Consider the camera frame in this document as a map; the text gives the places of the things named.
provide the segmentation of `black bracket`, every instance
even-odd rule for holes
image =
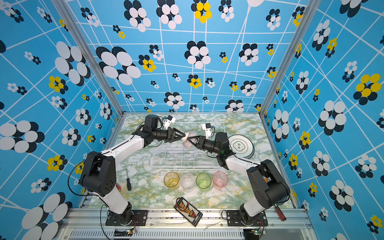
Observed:
[[[265,216],[265,212],[262,211],[256,216],[261,221],[261,226],[268,226],[268,220]],[[252,225],[245,225],[242,222],[239,210],[228,210],[227,211],[227,224],[230,227],[260,227],[260,222],[257,220]]]
[[[107,218],[107,221],[105,222],[106,226],[134,226],[135,225],[135,220],[137,217],[139,219],[139,222],[136,222],[136,226],[145,226],[147,222],[147,215],[148,215],[148,210],[132,210],[133,215],[132,215],[132,221],[126,225],[127,223],[121,223],[121,220],[116,218],[113,214],[109,215]]]

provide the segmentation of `blue wall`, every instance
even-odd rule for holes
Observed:
[[[321,1],[264,116],[319,240],[384,238],[384,4],[354,2]]]
[[[68,174],[87,153],[103,149],[118,116],[112,109],[104,118],[100,105],[110,101],[51,1],[2,3],[0,239],[39,239],[79,205]],[[69,182],[78,194],[79,176],[80,169]]]
[[[137,67],[132,66],[128,74],[119,72],[123,76],[118,79],[116,70],[125,71],[125,65],[116,57],[111,65],[101,65],[125,111],[255,112],[275,76],[267,70],[278,71],[301,20],[296,16],[305,15],[308,0],[221,2],[79,0],[67,4],[98,62],[107,62],[108,57],[97,55],[97,49],[120,47],[129,55],[125,64],[133,61]],[[196,11],[200,7],[202,17]],[[244,54],[249,57],[241,60]]]

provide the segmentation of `dish rack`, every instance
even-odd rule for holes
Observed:
[[[224,122],[176,122],[170,127],[186,133],[195,131],[197,135],[205,136],[205,131],[201,125],[210,123],[215,126],[215,133],[209,140],[215,139],[216,132],[225,132]],[[154,147],[152,151],[151,167],[162,168],[164,170],[216,170],[221,167],[216,158],[207,156],[206,151],[198,150],[192,146],[188,150],[183,146],[182,141],[162,143],[159,147]]]

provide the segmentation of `glass cup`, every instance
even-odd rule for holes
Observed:
[[[180,183],[186,192],[190,192],[195,187],[195,177],[192,174],[183,174],[183,176],[181,176]]]
[[[200,173],[196,177],[196,184],[201,189],[207,189],[209,186],[211,186],[211,177],[206,173]]]
[[[167,187],[175,187],[179,183],[179,175],[175,172],[169,172],[164,177],[164,184]]]
[[[215,174],[212,177],[214,187],[220,189],[227,185],[228,183],[228,176],[223,172],[215,172]]]

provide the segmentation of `stack of plates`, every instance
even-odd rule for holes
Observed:
[[[243,135],[233,135],[228,138],[229,148],[238,157],[250,159],[255,153],[255,147],[251,140]]]

